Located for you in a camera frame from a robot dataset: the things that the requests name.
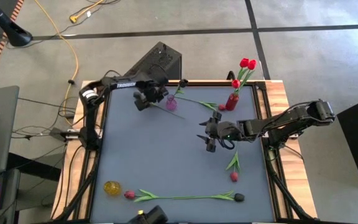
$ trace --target red vase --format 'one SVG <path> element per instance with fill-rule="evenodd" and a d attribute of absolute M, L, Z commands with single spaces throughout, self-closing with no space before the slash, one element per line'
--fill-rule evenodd
<path fill-rule="evenodd" d="M 240 97 L 238 94 L 230 94 L 229 96 L 229 99 L 227 99 L 227 102 L 226 102 L 226 109 L 228 111 L 232 111 L 234 110 L 234 108 L 236 107 L 237 105 L 237 102 L 240 100 Z"/>

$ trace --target red tulip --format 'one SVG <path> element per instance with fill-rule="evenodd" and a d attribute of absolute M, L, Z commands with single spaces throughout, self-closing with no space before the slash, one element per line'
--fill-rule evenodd
<path fill-rule="evenodd" d="M 248 66 L 248 58 L 243 58 L 240 62 L 241 68 L 246 68 Z"/>
<path fill-rule="evenodd" d="M 135 192 L 133 190 L 127 190 L 124 193 L 125 198 L 128 198 L 130 200 L 134 200 L 135 199 Z"/>
<path fill-rule="evenodd" d="M 237 180 L 239 179 L 239 174 L 237 172 L 232 172 L 230 174 L 230 178 L 231 178 L 231 181 L 237 182 Z"/>
<path fill-rule="evenodd" d="M 223 110 L 226 109 L 226 106 L 225 106 L 225 105 L 219 105 L 219 106 L 218 106 L 218 109 L 223 111 Z"/>
<path fill-rule="evenodd" d="M 239 88 L 240 85 L 241 85 L 240 80 L 233 80 L 233 81 L 231 82 L 231 86 L 233 86 L 233 88 Z"/>
<path fill-rule="evenodd" d="M 255 61 L 255 60 L 251 60 L 251 61 L 249 62 L 249 64 L 248 64 L 248 69 L 249 69 L 249 70 L 253 70 L 253 69 L 255 69 L 255 67 L 256 67 L 256 61 Z"/>

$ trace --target white label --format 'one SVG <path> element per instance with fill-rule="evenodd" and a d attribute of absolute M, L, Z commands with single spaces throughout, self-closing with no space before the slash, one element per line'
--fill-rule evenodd
<path fill-rule="evenodd" d="M 136 85 L 136 82 L 134 82 L 134 83 L 118 83 L 117 88 L 132 87 L 135 85 Z"/>

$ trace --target yellow cable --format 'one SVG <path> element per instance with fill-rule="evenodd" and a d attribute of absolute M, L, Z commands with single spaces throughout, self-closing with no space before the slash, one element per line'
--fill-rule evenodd
<path fill-rule="evenodd" d="M 78 15 L 75 16 L 70 16 L 70 21 L 72 23 L 76 23 L 77 22 L 77 18 L 79 18 L 80 16 L 82 16 L 86 11 L 92 9 L 93 7 L 97 6 L 98 4 L 100 4 L 101 2 L 103 2 L 104 0 L 100 0 L 98 2 L 96 2 L 95 4 L 93 4 L 90 7 L 87 7 L 86 9 L 82 10 Z"/>
<path fill-rule="evenodd" d="M 73 76 L 71 78 L 71 80 L 74 80 L 75 77 L 77 76 L 77 73 L 78 73 L 78 57 L 77 57 L 77 54 L 75 53 L 75 50 L 74 50 L 73 46 L 71 46 L 71 44 L 60 34 L 59 30 L 57 29 L 56 24 L 54 23 L 52 18 L 49 16 L 49 14 L 46 12 L 44 7 L 41 6 L 41 4 L 38 2 L 38 0 L 34 0 L 34 1 L 41 8 L 41 10 L 45 13 L 45 15 L 48 17 L 48 19 L 52 23 L 53 27 L 55 28 L 56 33 L 59 35 L 59 38 L 64 40 L 64 42 L 66 42 L 66 44 L 71 48 L 71 51 L 73 52 L 74 58 L 75 58 L 75 71 L 74 71 L 74 74 L 73 74 Z M 71 84 L 68 85 L 66 95 L 65 95 L 65 101 L 64 101 L 64 104 L 63 104 L 63 114 L 64 115 L 66 115 L 66 102 L 67 102 L 68 92 L 70 91 L 70 88 L 71 88 Z"/>

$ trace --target purple vase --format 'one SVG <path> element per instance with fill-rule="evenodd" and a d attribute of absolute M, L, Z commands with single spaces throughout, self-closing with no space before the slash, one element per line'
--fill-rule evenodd
<path fill-rule="evenodd" d="M 165 104 L 167 110 L 174 111 L 177 108 L 177 101 L 173 95 L 168 95 L 167 102 Z"/>

